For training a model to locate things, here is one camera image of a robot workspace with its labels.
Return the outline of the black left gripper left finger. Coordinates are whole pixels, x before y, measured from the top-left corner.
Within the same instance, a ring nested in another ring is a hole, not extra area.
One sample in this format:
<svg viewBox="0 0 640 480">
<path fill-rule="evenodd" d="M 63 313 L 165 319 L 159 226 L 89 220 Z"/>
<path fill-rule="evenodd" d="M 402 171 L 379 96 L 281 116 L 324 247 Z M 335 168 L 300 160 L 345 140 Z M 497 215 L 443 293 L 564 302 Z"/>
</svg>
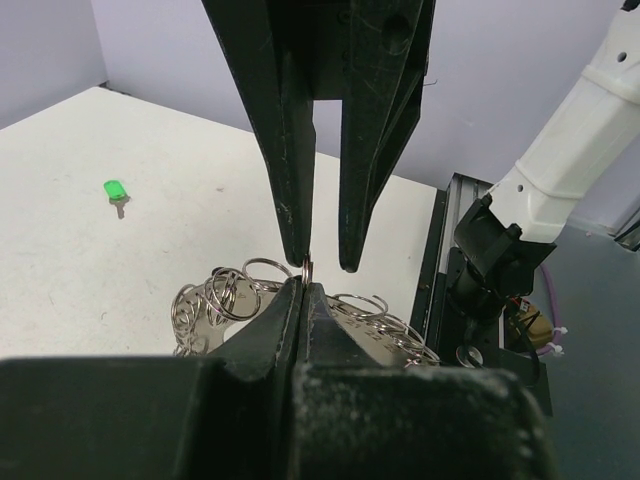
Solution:
<svg viewBox="0 0 640 480">
<path fill-rule="evenodd" d="M 304 287 L 287 280 L 255 320 L 212 355 L 199 431 L 211 479 L 282 479 Z"/>
</svg>

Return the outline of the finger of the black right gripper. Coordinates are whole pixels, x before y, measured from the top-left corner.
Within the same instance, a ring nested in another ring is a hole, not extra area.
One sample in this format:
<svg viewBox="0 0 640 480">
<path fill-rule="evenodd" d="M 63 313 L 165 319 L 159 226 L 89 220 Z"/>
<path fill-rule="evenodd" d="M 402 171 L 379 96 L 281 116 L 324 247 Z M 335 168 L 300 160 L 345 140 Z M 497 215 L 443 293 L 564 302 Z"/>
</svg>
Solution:
<svg viewBox="0 0 640 480">
<path fill-rule="evenodd" d="M 316 133 L 293 1 L 205 1 L 263 155 L 287 262 L 309 254 Z"/>
<path fill-rule="evenodd" d="M 358 270 L 374 206 L 420 118 L 435 4 L 353 1 L 342 98 L 339 262 Z"/>
</svg>

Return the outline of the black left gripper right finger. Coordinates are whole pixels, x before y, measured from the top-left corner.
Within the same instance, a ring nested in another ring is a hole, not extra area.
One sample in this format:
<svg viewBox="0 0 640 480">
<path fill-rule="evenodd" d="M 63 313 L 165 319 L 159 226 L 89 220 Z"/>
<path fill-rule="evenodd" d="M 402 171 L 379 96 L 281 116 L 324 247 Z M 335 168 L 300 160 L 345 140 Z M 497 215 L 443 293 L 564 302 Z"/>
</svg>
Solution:
<svg viewBox="0 0 640 480">
<path fill-rule="evenodd" d="M 398 479 L 396 371 L 379 365 L 339 325 L 323 287 L 302 315 L 302 477 Z"/>
</svg>

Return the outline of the metal disc with key rings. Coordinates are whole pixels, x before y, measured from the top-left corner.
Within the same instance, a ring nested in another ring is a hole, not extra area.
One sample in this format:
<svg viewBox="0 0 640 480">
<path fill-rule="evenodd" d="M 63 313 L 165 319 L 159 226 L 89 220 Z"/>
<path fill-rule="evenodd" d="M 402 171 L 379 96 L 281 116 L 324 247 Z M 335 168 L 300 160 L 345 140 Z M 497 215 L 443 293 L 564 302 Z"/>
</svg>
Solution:
<svg viewBox="0 0 640 480">
<path fill-rule="evenodd" d="M 210 354 L 266 311 L 283 283 L 252 277 L 248 267 L 254 264 L 273 267 L 286 280 L 293 277 L 287 267 L 274 260 L 251 258 L 241 269 L 216 267 L 203 283 L 184 285 L 170 309 L 176 341 L 174 356 Z M 424 345 L 419 333 L 389 312 L 388 303 L 381 297 L 328 295 L 326 306 L 325 318 L 334 321 L 338 332 L 375 363 L 402 367 L 442 364 L 438 354 Z"/>
</svg>

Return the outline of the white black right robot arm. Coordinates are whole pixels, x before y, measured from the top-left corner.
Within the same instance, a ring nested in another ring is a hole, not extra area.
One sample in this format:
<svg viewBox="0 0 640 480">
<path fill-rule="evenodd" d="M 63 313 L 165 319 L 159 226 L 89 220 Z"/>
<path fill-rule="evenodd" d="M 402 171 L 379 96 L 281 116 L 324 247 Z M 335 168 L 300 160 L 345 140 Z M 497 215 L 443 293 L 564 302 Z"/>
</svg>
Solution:
<svg viewBox="0 0 640 480">
<path fill-rule="evenodd" d="M 374 207 L 421 114 L 431 1 L 207 1 L 263 155 L 287 262 L 310 254 L 313 105 L 342 104 L 338 238 L 359 268 Z M 454 238 L 466 265 L 451 293 L 487 321 L 526 295 L 577 203 L 639 133 L 639 5 L 622 3 L 592 60 L 514 166 Z"/>
</svg>

